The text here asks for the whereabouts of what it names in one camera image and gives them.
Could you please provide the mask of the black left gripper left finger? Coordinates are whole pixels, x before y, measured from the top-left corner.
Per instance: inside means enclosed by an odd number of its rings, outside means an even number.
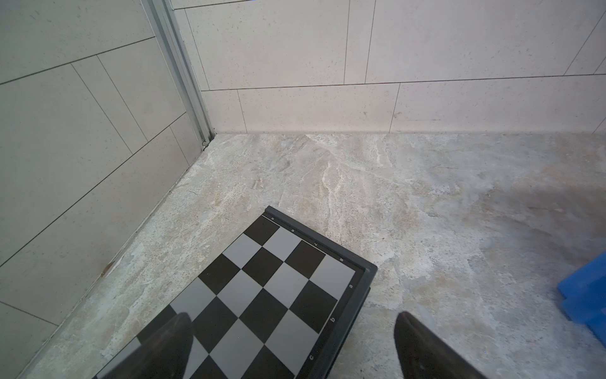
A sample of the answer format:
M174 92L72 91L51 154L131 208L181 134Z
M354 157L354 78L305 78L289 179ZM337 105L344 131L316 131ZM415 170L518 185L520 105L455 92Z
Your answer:
M117 366L97 378L183 378L193 345L193 324L177 314Z

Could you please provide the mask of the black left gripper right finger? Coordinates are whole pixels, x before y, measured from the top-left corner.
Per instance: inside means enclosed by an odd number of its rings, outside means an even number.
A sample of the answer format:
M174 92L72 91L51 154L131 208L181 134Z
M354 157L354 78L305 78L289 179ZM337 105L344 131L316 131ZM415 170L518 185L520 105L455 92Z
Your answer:
M396 318L394 339L404 378L487 378L407 311Z

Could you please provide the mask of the blue plastic bin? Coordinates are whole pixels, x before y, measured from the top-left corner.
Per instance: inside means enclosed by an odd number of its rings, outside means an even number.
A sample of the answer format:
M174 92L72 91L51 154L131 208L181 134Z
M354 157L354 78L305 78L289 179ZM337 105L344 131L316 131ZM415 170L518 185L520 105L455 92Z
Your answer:
M560 281L557 288L566 316L587 326L605 346L605 253Z

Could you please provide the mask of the black and white chessboard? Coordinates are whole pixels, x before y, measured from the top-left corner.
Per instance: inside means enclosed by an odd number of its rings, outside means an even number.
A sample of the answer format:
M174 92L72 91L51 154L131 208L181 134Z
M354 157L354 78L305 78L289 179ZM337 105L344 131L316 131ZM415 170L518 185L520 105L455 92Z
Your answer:
M186 313L193 345L183 378L326 378L376 273L268 207L97 375Z

